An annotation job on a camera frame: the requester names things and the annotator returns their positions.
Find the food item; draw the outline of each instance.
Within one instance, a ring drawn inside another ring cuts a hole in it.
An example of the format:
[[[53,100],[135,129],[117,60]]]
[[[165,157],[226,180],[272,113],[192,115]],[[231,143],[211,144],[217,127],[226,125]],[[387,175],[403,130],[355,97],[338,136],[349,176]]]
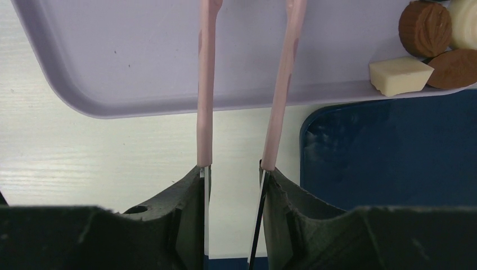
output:
[[[428,63],[434,72],[427,82],[439,89],[467,87],[477,83],[477,51],[457,49],[443,53]]]
[[[449,13],[452,18],[451,47],[477,50],[477,1],[452,0]]]
[[[399,19],[401,43],[416,57],[434,57],[443,53],[451,43],[451,36],[451,16],[438,3],[411,2]]]
[[[370,63],[371,84],[386,97],[421,91],[433,70],[412,57],[374,62]]]

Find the white table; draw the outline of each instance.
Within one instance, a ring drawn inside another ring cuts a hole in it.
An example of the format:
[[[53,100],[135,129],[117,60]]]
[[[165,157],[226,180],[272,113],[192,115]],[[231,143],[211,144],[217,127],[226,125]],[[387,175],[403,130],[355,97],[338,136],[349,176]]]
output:
[[[0,14],[0,190],[11,205],[123,212],[195,165],[195,114],[98,120],[72,110],[46,82],[9,0],[0,0]],[[286,111],[277,167],[297,183],[300,127],[319,107]],[[269,115],[214,113],[211,258],[247,256]]]

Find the blue tray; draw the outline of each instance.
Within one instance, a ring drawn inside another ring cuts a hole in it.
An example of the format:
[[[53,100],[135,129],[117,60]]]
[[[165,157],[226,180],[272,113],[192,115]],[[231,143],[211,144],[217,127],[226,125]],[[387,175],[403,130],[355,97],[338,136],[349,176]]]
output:
[[[357,205],[477,205],[477,91],[320,109],[300,134],[303,188]]]

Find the round brown chocolate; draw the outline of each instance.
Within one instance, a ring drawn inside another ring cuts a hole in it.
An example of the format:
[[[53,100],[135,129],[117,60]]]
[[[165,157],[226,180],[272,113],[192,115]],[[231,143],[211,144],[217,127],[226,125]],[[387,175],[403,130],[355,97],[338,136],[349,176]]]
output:
[[[411,55],[435,57],[449,47],[451,37],[451,15],[441,4],[414,1],[401,14],[399,38]]]
[[[427,84],[439,89],[455,89],[477,83],[477,50],[445,52],[427,63],[434,72]]]

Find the white chocolate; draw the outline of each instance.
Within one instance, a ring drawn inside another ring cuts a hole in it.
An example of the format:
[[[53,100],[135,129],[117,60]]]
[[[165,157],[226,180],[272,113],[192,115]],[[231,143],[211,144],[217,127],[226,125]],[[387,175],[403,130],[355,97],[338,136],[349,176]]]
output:
[[[452,0],[448,9],[452,19],[451,47],[477,50],[477,1]]]
[[[386,97],[421,91],[433,67],[411,57],[370,63],[371,84]]]

